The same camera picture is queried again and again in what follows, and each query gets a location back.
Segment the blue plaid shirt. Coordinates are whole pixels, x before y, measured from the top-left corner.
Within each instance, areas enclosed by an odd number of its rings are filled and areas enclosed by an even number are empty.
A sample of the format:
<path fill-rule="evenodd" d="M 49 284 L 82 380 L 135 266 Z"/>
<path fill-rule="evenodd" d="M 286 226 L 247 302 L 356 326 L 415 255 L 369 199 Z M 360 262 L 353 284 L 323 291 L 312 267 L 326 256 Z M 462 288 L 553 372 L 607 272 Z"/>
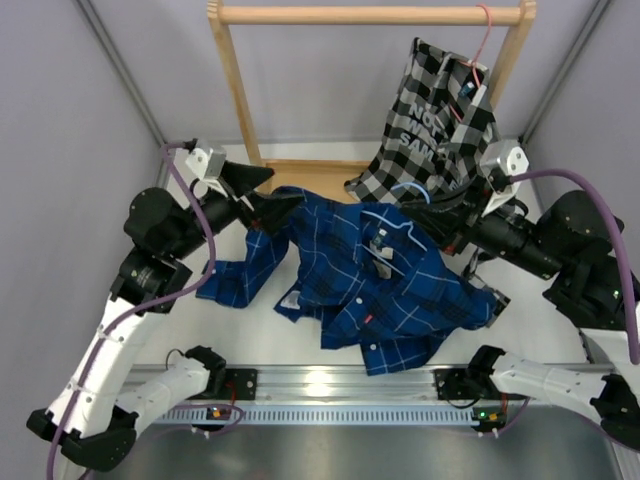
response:
<path fill-rule="evenodd" d="M 302 201 L 276 233 L 248 231 L 244 260 L 216 261 L 198 298 L 248 307 L 295 246 L 297 276 L 275 312 L 319 321 L 325 350 L 359 346 L 370 376 L 421 367 L 454 331 L 493 319 L 494 294 L 451 271 L 396 206 L 344 204 L 293 186 L 276 191 Z"/>

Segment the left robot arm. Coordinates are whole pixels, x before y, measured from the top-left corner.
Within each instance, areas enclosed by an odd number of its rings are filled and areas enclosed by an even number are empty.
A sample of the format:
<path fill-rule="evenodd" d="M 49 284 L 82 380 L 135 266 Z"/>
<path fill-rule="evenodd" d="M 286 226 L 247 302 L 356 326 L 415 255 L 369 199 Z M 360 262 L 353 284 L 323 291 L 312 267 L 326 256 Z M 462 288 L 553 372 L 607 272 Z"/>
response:
<path fill-rule="evenodd" d="M 131 202 L 124 231 L 133 248 L 119 267 L 96 333 L 66 387 L 48 408 L 33 411 L 27 427 L 49 442 L 46 476 L 56 476 L 59 455 L 87 470 L 108 472 L 132 450 L 140 434 L 184 400 L 213 399 L 226 386 L 226 362 L 209 347 L 188 349 L 177 364 L 128 393 L 121 388 L 138 352 L 167 319 L 176 300 L 199 288 L 188 282 L 183 259 L 234 221 L 274 233 L 301 198 L 262 194 L 273 169 L 227 161 L 202 198 L 183 189 L 183 208 L 153 187 Z"/>

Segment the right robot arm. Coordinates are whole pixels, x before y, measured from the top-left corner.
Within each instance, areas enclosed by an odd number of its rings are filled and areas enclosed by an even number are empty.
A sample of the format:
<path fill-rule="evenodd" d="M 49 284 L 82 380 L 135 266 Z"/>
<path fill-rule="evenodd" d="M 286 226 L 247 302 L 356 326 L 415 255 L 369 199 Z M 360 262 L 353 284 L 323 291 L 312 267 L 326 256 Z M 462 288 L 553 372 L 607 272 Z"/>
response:
<path fill-rule="evenodd" d="M 465 384 L 478 396 L 509 394 L 543 400 L 595 424 L 615 442 L 639 448 L 639 368 L 626 353 L 637 332 L 627 318 L 639 306 L 639 282 L 619 261 L 613 239 L 621 220 L 607 225 L 583 190 L 563 194 L 536 222 L 489 208 L 487 193 L 444 201 L 414 200 L 401 211 L 452 254 L 474 245 L 539 278 L 551 280 L 544 298 L 577 329 L 588 352 L 613 370 L 584 373 L 550 367 L 484 345 L 467 365 Z"/>

